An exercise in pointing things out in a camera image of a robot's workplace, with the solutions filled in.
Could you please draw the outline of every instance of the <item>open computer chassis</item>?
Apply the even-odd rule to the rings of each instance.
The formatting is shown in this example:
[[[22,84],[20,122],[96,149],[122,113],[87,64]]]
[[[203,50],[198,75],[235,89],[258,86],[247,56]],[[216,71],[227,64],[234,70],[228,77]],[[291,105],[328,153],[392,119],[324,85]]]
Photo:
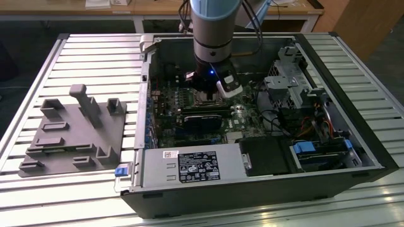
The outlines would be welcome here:
[[[236,35],[235,51],[254,42]],[[142,49],[122,192],[140,217],[330,198],[398,169],[303,34],[266,34],[262,52],[234,59],[244,90],[231,99],[192,88],[191,36],[146,35]]]

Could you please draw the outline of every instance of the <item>metal rail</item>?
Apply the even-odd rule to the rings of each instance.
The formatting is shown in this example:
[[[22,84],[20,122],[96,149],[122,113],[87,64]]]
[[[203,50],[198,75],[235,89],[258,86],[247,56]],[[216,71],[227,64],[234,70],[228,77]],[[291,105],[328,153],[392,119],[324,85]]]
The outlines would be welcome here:
[[[114,170],[20,178],[24,158],[43,113],[46,98],[75,103],[71,84],[104,102],[128,103],[122,162],[134,159],[142,60],[138,34],[71,35],[58,40],[35,85],[0,142],[2,226],[398,226],[404,224],[403,107],[358,60],[347,45],[328,34],[306,35],[396,163],[399,171],[360,184],[331,199],[142,219],[115,191]]]

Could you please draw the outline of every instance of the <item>power supply label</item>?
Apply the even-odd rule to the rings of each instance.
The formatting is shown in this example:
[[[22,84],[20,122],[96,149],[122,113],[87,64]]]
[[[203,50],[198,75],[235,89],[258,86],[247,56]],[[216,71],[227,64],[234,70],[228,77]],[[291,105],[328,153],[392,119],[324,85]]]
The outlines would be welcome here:
[[[216,151],[179,154],[179,181],[220,180]]]

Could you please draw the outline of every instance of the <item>gray post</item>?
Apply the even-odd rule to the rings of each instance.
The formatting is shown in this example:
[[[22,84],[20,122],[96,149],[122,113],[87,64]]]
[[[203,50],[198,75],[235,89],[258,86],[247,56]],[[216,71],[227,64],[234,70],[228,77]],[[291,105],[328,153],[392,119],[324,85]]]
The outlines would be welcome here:
[[[84,84],[74,84],[71,86],[70,95],[78,99],[82,111],[86,114],[94,128],[100,128],[103,127],[103,122],[99,117],[99,111],[87,97],[86,90],[87,87]]]

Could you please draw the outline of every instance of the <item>gray block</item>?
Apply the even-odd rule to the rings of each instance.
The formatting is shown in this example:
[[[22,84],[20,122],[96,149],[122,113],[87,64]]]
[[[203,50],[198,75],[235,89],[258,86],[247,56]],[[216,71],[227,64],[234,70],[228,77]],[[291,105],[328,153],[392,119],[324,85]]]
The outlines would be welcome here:
[[[47,99],[40,106],[40,111],[47,118],[60,118],[59,111],[64,109],[59,99]]]
[[[94,161],[94,159],[90,156],[74,157],[72,164],[78,168],[91,167],[91,166],[95,166],[95,161]]]
[[[43,170],[44,164],[40,161],[27,161],[22,162],[20,169],[24,172],[34,172]]]
[[[58,99],[44,101],[46,116],[20,164],[20,177],[107,170],[119,165],[127,104],[119,99],[98,104],[83,91],[86,85],[71,88],[79,105],[63,105]]]

